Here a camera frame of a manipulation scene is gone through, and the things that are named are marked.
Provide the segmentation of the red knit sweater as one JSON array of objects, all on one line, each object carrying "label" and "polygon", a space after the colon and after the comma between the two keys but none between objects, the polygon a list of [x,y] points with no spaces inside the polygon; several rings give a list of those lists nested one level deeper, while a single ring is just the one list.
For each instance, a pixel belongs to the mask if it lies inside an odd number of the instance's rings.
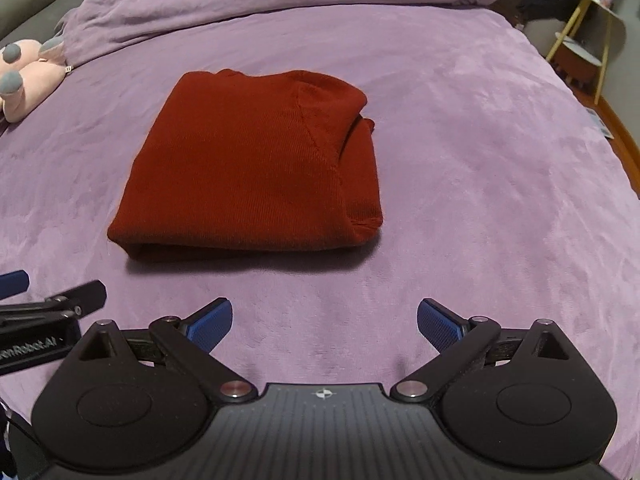
[{"label": "red knit sweater", "polygon": [[108,238],[138,260],[369,243],[383,213],[367,102],[306,70],[184,74],[132,163]]}]

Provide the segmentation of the black clothing heap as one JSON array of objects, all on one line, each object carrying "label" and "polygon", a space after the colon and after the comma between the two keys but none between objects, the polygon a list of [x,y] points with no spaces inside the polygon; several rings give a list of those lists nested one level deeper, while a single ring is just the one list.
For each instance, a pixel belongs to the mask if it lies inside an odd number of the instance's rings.
[{"label": "black clothing heap", "polygon": [[579,3],[580,0],[521,0],[516,10],[524,23],[552,18],[567,22]]}]

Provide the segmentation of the purple bed sheet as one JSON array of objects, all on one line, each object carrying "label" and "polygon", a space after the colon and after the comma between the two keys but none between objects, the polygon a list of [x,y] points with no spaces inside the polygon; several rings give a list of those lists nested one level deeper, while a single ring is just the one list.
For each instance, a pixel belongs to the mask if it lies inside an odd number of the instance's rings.
[{"label": "purple bed sheet", "polygon": [[[106,236],[178,79],[311,70],[368,98],[384,223],[333,254],[156,266]],[[1,269],[29,296],[102,281],[123,328],[231,300],[221,362],[255,385],[391,385],[433,356],[431,297],[506,327],[561,326],[618,409],[604,466],[639,469],[639,201],[589,115],[486,9],[322,6],[177,30],[76,68],[1,138]]]}]

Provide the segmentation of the pink plush toy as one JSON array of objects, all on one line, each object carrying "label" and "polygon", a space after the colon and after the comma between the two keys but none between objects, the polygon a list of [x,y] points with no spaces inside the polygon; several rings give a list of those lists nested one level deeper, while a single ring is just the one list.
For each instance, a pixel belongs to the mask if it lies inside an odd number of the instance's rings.
[{"label": "pink plush toy", "polygon": [[58,88],[73,67],[66,63],[62,36],[43,44],[33,39],[1,49],[1,116],[16,124]]}]

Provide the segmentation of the grey green headboard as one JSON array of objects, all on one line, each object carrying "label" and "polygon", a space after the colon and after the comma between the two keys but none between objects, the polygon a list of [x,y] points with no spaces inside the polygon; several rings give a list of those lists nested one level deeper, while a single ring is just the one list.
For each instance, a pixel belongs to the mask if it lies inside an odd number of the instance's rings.
[{"label": "grey green headboard", "polygon": [[45,42],[58,22],[84,0],[1,0],[1,45],[23,39]]}]

